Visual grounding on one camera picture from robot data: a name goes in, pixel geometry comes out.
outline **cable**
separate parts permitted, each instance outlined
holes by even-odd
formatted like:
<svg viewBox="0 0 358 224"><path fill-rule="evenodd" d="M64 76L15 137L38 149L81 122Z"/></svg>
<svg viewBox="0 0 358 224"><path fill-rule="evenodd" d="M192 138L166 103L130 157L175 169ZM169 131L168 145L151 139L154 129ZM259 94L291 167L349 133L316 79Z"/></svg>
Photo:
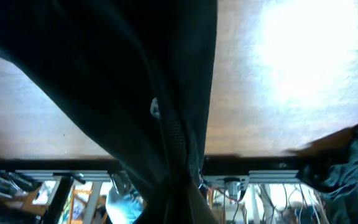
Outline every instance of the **cable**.
<svg viewBox="0 0 358 224"><path fill-rule="evenodd" d="M320 196L316 196L318 202L319 202L319 205L321 207L321 212L323 213L323 217L324 217L324 221L329 224L329 221L328 221L328 218L327 218L327 215L326 215L326 212L324 211L324 206L323 206L323 203L321 202L321 199L320 199Z"/></svg>
<svg viewBox="0 0 358 224"><path fill-rule="evenodd" d="M238 200L238 202L240 202L240 201L244 198L244 196L246 196L246 191L245 191L245 190L241 190L241 191L240 191L240 199Z"/></svg>
<svg viewBox="0 0 358 224"><path fill-rule="evenodd" d="M218 199L221 196L222 196L222 194L216 194L212 202L216 201L216 199Z"/></svg>
<svg viewBox="0 0 358 224"><path fill-rule="evenodd" d="M282 215L283 212L284 212L284 210L280 211L280 210L276 209L276 206L273 204L272 199L269 197L266 188L265 188L265 187L262 187L262 186L260 185L260 186L259 186L259 189L260 189L260 191L263 192L264 195L266 196L267 202L270 204L270 206L271 206L274 210L276 210L278 213L280 213L280 214Z"/></svg>
<svg viewBox="0 0 358 224"><path fill-rule="evenodd" d="M297 191L298 189L293 189L293 191L290 193L290 196L288 196L288 204L290 206L290 208L292 208L292 205L291 205L291 196Z"/></svg>
<svg viewBox="0 0 358 224"><path fill-rule="evenodd" d="M298 217L298 223L299 224L301 224L302 209L303 209L303 205L301 207L301 211L299 212L299 217Z"/></svg>
<svg viewBox="0 0 358 224"><path fill-rule="evenodd" d="M244 222L246 222L247 221L247 216L248 216L248 210L246 209L245 205L242 206L241 211L242 211L242 219L244 219Z"/></svg>
<svg viewBox="0 0 358 224"><path fill-rule="evenodd" d="M285 185L283 184L284 192L285 192L285 208L283 212L288 208L288 197L287 197L287 189L285 188Z"/></svg>
<svg viewBox="0 0 358 224"><path fill-rule="evenodd" d="M225 214L226 214L226 210L225 210L225 207L226 207L226 188L224 189L224 193L222 193L221 191L219 191L221 194L223 194L223 217L222 217L222 221L225 221L224 220L224 217L225 217Z"/></svg>
<svg viewBox="0 0 358 224"><path fill-rule="evenodd" d="M314 203L312 203L312 201L314 201L314 200L313 200L313 198L311 196L310 190L308 190L308 193L309 193L309 199L310 199L310 202L311 202L311 207L313 208L314 214L316 214L317 223L320 224L320 217L318 216L318 213L317 213L317 210L316 210L316 207L315 207Z"/></svg>
<svg viewBox="0 0 358 224"><path fill-rule="evenodd" d="M303 194L303 189L302 189L302 185L301 185L301 184L299 184L299 188L301 189L302 199L303 199L305 205L307 205L306 199L305 199L305 195Z"/></svg>
<svg viewBox="0 0 358 224"><path fill-rule="evenodd" d="M274 210L276 209L276 207L274 206L273 207L273 213L272 213L272 216L271 216L271 219L270 219L270 224L273 223L273 218L274 218Z"/></svg>
<svg viewBox="0 0 358 224"><path fill-rule="evenodd" d="M257 191L255 190L255 193L259 196L260 199L262 199L262 194L260 194L260 192L257 192Z"/></svg>
<svg viewBox="0 0 358 224"><path fill-rule="evenodd" d="M266 220L268 220L269 218L272 218L272 219L270 220L270 224L272 223L273 216L274 216L274 212L275 212L275 206L273 207L273 215L271 215L271 216L269 216L268 218L266 218ZM265 212L264 212L264 215L263 215L263 217L262 217L262 222L264 222L264 221L265 221Z"/></svg>
<svg viewBox="0 0 358 224"><path fill-rule="evenodd" d="M210 189L211 189L211 190L217 190L219 193L221 193L222 195L224 195L225 198L227 198L227 199L229 199L229 200L232 200L232 201L234 201L234 202L236 202L236 203L239 203L239 202L242 200L242 198L240 198L239 200L235 200L235 199L233 199L233 198L230 198L230 197L227 196L219 187L212 186L212 187L210 187Z"/></svg>
<svg viewBox="0 0 358 224"><path fill-rule="evenodd" d="M239 207L240 207L240 203L237 203L237 209L236 209L236 212L234 212L234 216L233 216L233 223L234 223L234 219L236 218L237 211L239 210Z"/></svg>

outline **dark teal fabric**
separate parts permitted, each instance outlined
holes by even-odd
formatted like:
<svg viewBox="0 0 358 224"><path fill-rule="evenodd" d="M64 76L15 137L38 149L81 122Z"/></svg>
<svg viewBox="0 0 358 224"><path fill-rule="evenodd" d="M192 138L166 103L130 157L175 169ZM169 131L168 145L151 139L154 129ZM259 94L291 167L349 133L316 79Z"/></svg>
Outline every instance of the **dark teal fabric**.
<svg viewBox="0 0 358 224"><path fill-rule="evenodd" d="M358 126L352 131L350 145L339 153L321 155L319 163L308 164L300 170L298 178L325 197L339 198L355 190L358 185Z"/></svg>
<svg viewBox="0 0 358 224"><path fill-rule="evenodd" d="M331 224L358 223L358 191L354 190L348 195L337 199L325 200L326 216Z"/></svg>

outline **wooden tabletop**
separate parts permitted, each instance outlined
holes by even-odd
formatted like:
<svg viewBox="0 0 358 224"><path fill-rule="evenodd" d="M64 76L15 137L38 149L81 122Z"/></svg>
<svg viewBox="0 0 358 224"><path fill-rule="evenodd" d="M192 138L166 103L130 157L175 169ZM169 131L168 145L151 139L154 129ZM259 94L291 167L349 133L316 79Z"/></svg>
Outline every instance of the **wooden tabletop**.
<svg viewBox="0 0 358 224"><path fill-rule="evenodd" d="M207 154L287 156L357 123L358 0L219 1ZM0 158L109 157L0 59Z"/></svg>

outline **black cloth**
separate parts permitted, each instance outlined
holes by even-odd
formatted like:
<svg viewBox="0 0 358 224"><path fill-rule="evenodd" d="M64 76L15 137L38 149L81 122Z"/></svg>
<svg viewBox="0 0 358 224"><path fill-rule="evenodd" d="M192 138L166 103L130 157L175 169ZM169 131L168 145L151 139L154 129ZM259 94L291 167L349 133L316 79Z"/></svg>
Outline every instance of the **black cloth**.
<svg viewBox="0 0 358 224"><path fill-rule="evenodd" d="M145 216L180 213L202 198L216 19L216 0L0 0L0 56L119 159Z"/></svg>
<svg viewBox="0 0 358 224"><path fill-rule="evenodd" d="M358 184L358 126L352 132L350 145L333 155L321 155L319 163L308 164L297 177L325 197L339 198L355 190ZM325 166L328 159L331 165Z"/></svg>

